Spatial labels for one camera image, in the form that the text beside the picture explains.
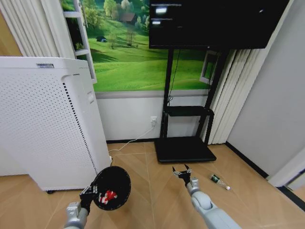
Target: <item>curtain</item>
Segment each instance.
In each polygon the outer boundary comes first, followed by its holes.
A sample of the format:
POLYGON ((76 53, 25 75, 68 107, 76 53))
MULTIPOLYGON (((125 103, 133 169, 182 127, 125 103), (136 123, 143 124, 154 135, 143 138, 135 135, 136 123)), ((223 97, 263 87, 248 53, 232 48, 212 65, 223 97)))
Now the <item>curtain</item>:
POLYGON ((230 51, 211 105, 214 121, 209 144, 224 143, 229 137, 293 1, 289 1, 265 49, 230 51))
POLYGON ((0 9, 23 56, 75 58, 58 0, 0 0, 0 9))

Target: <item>landscape mural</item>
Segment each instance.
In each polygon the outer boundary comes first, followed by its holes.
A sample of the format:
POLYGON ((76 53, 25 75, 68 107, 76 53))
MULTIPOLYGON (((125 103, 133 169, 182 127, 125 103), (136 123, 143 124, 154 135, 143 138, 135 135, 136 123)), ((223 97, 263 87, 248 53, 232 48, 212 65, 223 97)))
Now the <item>landscape mural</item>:
MULTIPOLYGON (((72 0, 61 0, 74 11, 72 0)), ((167 50, 149 49, 149 0, 83 0, 97 83, 95 91, 163 90, 167 50)), ((75 49, 82 43, 75 19, 67 20, 75 49)), ((173 71, 178 50, 174 53, 173 71)), ((174 90, 206 89, 199 81, 204 52, 181 50, 174 90)))

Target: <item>black tv stand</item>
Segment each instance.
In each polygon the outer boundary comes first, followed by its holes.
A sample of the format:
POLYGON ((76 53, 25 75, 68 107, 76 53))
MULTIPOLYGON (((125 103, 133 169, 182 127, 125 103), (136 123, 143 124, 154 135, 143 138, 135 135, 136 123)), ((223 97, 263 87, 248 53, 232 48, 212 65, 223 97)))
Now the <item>black tv stand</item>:
POLYGON ((159 162, 200 162, 214 161, 215 155, 209 150, 208 142, 212 129, 214 113, 210 109, 225 60, 229 51, 222 51, 215 69, 214 79, 205 106, 168 106, 168 96, 171 82, 173 51, 168 50, 166 79, 163 99, 160 138, 155 140, 157 158, 159 162), (168 116, 200 116, 195 136, 167 137, 168 116), (209 117, 204 142, 200 138, 206 118, 209 117))

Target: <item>black tv screen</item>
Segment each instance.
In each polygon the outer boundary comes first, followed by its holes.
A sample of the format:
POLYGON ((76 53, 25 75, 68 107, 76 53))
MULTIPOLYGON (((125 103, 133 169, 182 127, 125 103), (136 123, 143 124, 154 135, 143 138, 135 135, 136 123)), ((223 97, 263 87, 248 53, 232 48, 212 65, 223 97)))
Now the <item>black tv screen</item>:
POLYGON ((149 47, 265 48, 289 0, 150 0, 149 47))

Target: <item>house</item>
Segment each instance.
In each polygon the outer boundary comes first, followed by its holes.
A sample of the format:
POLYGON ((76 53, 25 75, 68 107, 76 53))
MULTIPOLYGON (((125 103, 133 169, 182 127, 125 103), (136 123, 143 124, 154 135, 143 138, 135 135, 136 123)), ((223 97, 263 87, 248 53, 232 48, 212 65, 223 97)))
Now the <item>house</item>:
POLYGON ((107 42, 107 39, 104 36, 98 36, 96 37, 97 42, 107 42))
POLYGON ((137 15, 135 13, 123 13, 120 16, 120 21, 134 25, 137 21, 137 15))

